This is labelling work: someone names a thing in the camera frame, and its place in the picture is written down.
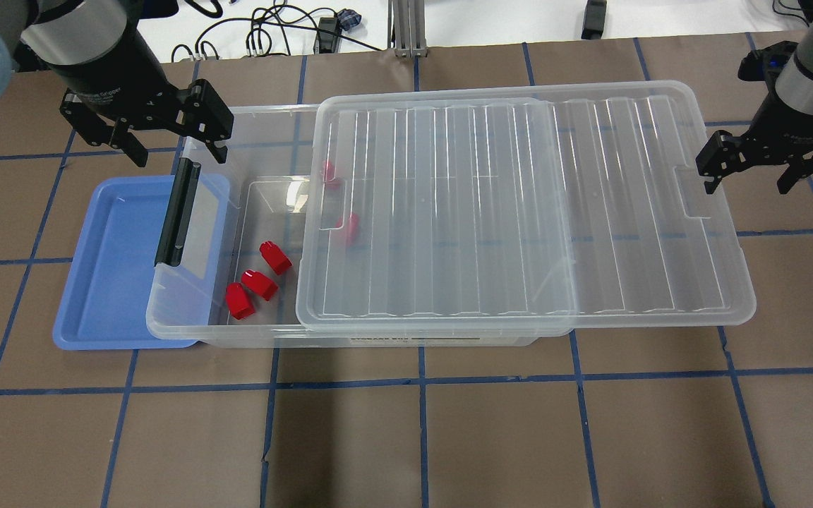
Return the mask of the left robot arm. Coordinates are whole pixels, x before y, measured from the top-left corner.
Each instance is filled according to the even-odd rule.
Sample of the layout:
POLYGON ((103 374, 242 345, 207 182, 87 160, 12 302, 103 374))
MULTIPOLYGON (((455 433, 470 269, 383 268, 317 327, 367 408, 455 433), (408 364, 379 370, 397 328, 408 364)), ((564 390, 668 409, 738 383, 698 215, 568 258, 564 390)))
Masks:
POLYGON ((0 1, 0 97, 25 43, 66 84, 59 111, 93 147, 122 151, 139 167, 147 150, 136 132, 168 130, 228 157, 234 116, 209 81, 170 83, 138 23, 170 17, 175 1, 0 1))

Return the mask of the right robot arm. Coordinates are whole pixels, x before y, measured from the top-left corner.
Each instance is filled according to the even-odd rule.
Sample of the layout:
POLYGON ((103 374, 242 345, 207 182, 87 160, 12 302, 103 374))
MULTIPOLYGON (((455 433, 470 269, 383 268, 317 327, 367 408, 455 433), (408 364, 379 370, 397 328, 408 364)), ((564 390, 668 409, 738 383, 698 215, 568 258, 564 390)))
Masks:
POLYGON ((761 81, 767 94, 742 135, 718 130, 696 158, 704 190, 723 178, 764 165, 783 165, 778 192, 813 176, 813 22, 799 42, 783 41, 749 52, 738 77, 761 81))

